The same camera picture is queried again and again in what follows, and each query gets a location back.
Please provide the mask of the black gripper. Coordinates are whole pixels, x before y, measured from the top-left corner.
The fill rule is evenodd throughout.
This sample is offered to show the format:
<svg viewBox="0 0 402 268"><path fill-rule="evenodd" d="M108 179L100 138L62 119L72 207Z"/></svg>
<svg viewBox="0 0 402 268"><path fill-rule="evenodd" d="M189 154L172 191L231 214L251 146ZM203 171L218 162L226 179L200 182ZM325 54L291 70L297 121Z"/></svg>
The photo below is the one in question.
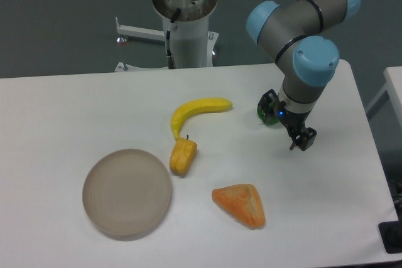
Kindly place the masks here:
<svg viewBox="0 0 402 268"><path fill-rule="evenodd" d="M286 127L292 143L290 151L295 147L299 147L302 151L306 151L314 142L316 130L305 126L305 121L311 111L296 113L290 111L284 100L277 103L277 118Z"/></svg>

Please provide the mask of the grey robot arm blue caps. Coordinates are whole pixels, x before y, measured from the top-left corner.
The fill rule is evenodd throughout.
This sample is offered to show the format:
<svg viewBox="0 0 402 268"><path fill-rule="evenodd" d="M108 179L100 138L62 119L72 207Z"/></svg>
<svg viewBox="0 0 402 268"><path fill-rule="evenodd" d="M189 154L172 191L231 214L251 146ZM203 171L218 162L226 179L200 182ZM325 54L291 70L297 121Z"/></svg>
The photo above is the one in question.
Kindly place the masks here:
<svg viewBox="0 0 402 268"><path fill-rule="evenodd" d="M168 68L206 67L212 59L208 50L209 17L217 0L152 0L163 21ZM273 1L256 6L246 29L283 72L278 92L270 90L259 101L261 120L281 123L292 146L308 149L317 135L305 121L340 60L334 43L321 32L355 15L361 0L296 0L282 8Z"/></svg>

